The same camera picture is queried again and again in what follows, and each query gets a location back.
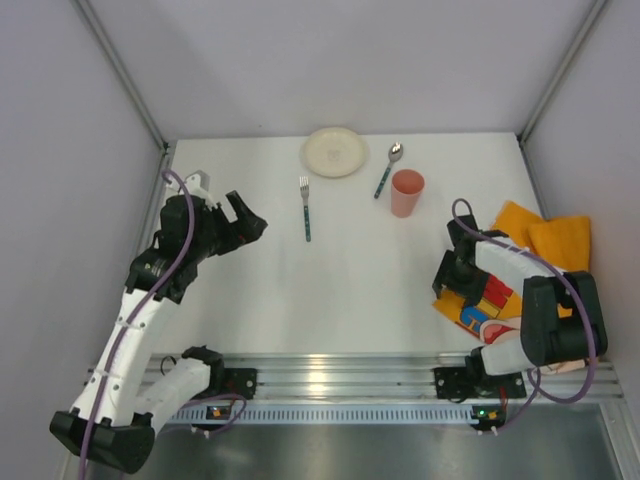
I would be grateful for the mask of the pink plastic cup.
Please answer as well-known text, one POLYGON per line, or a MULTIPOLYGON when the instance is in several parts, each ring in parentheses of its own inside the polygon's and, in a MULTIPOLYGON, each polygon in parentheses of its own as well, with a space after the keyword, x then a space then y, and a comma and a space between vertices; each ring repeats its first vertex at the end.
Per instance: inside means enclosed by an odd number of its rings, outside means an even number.
POLYGON ((424 190, 424 177, 415 170, 402 169, 392 177, 391 212, 398 218, 409 217, 424 190))

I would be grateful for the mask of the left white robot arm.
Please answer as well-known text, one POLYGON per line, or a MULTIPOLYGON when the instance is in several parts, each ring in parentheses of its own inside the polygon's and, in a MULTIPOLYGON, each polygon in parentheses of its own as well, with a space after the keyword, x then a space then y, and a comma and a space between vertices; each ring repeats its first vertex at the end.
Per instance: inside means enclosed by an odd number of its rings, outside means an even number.
POLYGON ((168 374, 146 390, 140 386, 199 264, 257 241, 268 226, 238 192, 226 198, 235 220, 192 194, 174 195, 161 209, 150 247, 130 266, 118 318, 90 379, 50 423, 51 433, 81 460, 134 474, 175 413, 193 400, 225 393, 223 356, 206 346, 187 348, 168 374))

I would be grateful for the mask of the orange Mickey Mouse placemat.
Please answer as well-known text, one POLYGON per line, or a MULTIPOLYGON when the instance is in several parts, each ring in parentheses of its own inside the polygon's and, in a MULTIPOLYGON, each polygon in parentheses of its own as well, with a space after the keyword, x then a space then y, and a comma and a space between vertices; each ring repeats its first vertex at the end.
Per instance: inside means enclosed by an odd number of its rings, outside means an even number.
MULTIPOLYGON (((544 220, 514 202, 507 202, 490 230, 506 233, 514 243, 554 266, 567 271, 589 273, 591 229, 590 221, 585 216, 544 220)), ((551 372, 571 371, 588 362, 571 362, 563 366, 542 368, 551 372)))

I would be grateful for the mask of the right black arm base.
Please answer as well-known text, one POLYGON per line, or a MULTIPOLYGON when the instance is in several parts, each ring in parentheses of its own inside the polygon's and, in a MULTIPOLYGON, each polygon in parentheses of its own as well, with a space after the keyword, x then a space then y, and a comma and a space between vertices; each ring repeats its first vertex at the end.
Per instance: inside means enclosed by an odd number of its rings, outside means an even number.
POLYGON ((472 377, 464 367, 438 367, 433 370, 436 397, 454 403, 469 399, 524 399, 526 388, 520 373, 472 377))

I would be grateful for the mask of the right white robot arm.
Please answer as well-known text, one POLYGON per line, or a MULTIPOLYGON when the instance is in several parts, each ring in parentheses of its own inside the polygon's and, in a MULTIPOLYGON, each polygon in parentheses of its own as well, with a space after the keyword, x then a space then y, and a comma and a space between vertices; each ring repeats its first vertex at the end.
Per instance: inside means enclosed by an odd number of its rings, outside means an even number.
POLYGON ((452 242, 432 283, 435 308, 481 346, 465 358, 476 380, 586 363, 609 342, 594 277, 552 265, 471 214, 447 225, 452 242))

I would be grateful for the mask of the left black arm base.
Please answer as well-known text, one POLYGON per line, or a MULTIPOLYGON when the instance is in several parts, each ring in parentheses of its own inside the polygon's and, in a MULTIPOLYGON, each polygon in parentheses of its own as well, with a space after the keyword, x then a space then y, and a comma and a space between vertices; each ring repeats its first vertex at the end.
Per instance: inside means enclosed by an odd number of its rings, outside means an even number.
POLYGON ((254 398, 257 388, 258 371, 253 368, 230 368, 224 370, 220 388, 212 394, 201 393, 195 399, 204 399, 221 394, 237 394, 247 400, 254 398))

